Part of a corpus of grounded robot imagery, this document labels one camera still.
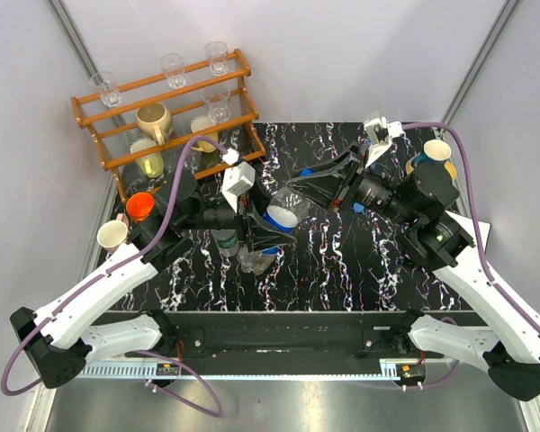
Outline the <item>Pepsi bottle blue cap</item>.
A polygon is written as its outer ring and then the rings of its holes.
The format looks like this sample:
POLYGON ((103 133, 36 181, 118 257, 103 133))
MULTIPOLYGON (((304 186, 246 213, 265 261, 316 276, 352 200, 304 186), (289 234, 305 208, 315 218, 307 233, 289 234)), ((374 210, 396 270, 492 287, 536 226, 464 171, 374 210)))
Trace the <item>Pepsi bottle blue cap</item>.
MULTIPOLYGON (((290 234, 309 213, 311 202, 287 186, 282 187, 265 209, 263 220, 281 232, 290 234)), ((261 275, 273 263, 279 247, 249 252, 246 246, 238 252, 238 261, 243 273, 261 275)))

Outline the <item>dark blue Pepsi cap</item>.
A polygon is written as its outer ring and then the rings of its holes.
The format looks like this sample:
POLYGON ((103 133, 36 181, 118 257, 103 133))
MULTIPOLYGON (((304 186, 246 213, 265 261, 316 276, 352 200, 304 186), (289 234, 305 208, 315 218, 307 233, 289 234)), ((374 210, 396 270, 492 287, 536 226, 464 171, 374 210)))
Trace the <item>dark blue Pepsi cap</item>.
POLYGON ((305 168, 300 172, 299 177, 310 176, 312 174, 313 174, 313 171, 311 169, 305 168))

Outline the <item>green label water bottle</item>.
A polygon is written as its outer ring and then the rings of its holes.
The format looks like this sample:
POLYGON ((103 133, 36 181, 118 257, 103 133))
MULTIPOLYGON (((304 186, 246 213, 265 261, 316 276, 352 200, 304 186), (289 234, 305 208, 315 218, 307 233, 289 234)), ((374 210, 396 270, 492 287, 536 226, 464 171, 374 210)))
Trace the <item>green label water bottle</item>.
POLYGON ((234 257, 239 252, 238 233, 234 229, 212 229, 211 235, 223 257, 234 257))

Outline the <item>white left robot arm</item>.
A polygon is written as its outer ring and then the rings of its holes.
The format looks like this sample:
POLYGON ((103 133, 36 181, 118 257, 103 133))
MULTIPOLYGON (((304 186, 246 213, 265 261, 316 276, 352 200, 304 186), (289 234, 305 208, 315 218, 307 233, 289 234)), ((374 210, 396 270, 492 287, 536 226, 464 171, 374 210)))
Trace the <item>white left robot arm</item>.
POLYGON ((89 364, 108 357, 150 351, 167 356, 181 346, 175 323, 159 310, 98 326, 96 321, 121 297, 153 279, 192 245, 189 230, 235 230, 238 243, 255 252, 294 241, 294 216, 278 210, 254 180, 229 204, 206 202, 194 176, 182 169, 168 175, 152 195, 149 214, 90 275, 55 301, 31 310, 21 307, 10 322, 20 345, 49 389, 78 376, 89 364))

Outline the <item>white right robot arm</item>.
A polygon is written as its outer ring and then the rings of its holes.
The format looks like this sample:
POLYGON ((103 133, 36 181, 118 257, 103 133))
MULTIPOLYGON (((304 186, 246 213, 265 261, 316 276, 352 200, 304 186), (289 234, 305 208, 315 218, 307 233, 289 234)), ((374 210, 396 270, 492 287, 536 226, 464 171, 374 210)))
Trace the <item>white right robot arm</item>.
POLYGON ((485 372, 507 395, 530 401, 540 395, 540 315, 491 269, 480 226, 452 216, 459 193, 442 161, 423 160, 398 183, 366 171, 356 154, 302 170, 288 183, 322 209, 363 205, 400 224, 400 249, 414 265, 453 288, 489 327, 480 332, 409 311, 391 327, 399 356, 426 351, 450 356, 485 372))

